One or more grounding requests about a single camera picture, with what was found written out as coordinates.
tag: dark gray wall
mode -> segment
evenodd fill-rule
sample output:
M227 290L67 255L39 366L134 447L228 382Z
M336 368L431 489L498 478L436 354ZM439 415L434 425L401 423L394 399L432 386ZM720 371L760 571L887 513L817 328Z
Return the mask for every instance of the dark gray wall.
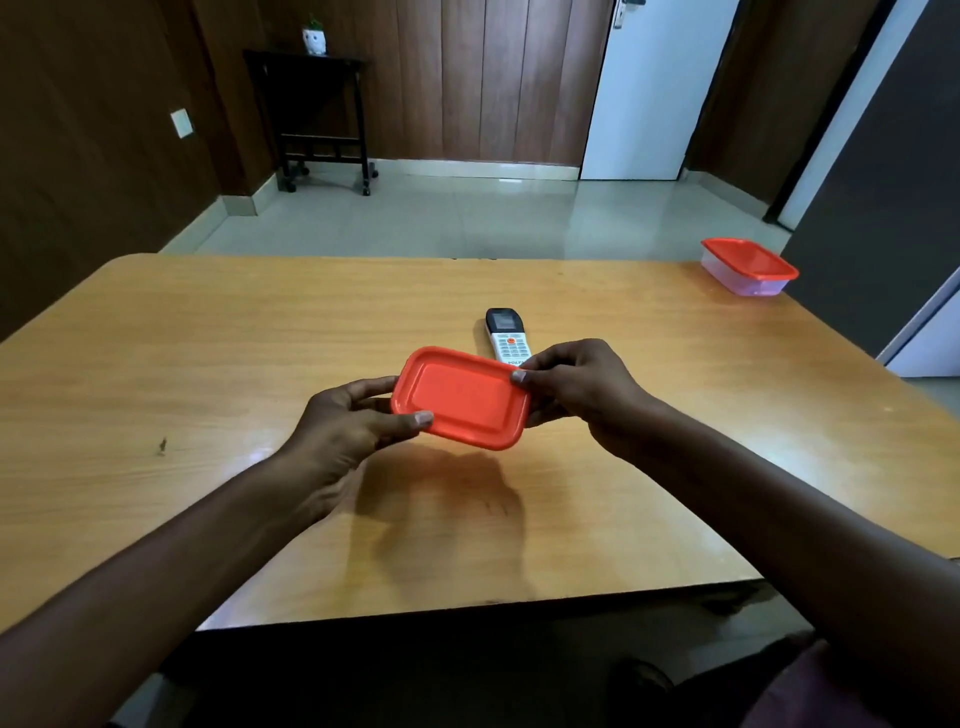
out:
M960 267L960 2L930 0L783 257L871 356Z

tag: plastic food container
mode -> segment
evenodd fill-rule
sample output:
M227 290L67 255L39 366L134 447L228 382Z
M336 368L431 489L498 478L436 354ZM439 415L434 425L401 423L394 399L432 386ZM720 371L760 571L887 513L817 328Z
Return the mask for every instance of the plastic food container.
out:
M703 263L709 273L737 296L776 296L800 271L779 255L737 237L704 240Z
M516 367L440 347L410 354L396 382L391 409L433 412L427 432L485 449L506 449L523 434L530 394L510 381Z

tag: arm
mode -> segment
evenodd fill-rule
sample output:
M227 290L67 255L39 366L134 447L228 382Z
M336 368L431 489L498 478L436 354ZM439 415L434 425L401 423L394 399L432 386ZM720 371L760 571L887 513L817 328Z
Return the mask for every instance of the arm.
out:
M960 718L960 570L656 400L610 347L560 344L515 381L528 426L567 415L703 519L817 629L943 717Z
M101 725L174 647L303 530L343 477L430 413L397 416L396 377L315 395L287 443L0 636L4 725Z

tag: hand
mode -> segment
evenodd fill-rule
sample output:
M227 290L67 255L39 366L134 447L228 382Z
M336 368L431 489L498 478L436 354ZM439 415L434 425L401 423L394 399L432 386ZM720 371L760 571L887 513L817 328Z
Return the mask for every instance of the hand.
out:
M286 443L270 458L284 478L304 489L315 520L328 515L344 494L343 478L379 449L417 437L433 423L432 412L394 415L395 376L358 379L310 398Z
M533 394L528 427L574 415L603 448L625 459L636 449L645 415L667 409L600 339L552 346L527 359L511 379Z

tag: clear plastic container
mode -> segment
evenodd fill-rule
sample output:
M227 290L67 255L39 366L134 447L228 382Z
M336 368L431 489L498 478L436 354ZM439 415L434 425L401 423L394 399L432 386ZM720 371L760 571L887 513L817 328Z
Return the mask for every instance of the clear plastic container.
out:
M712 237L703 246L704 268L737 296L776 296L800 274L753 240Z

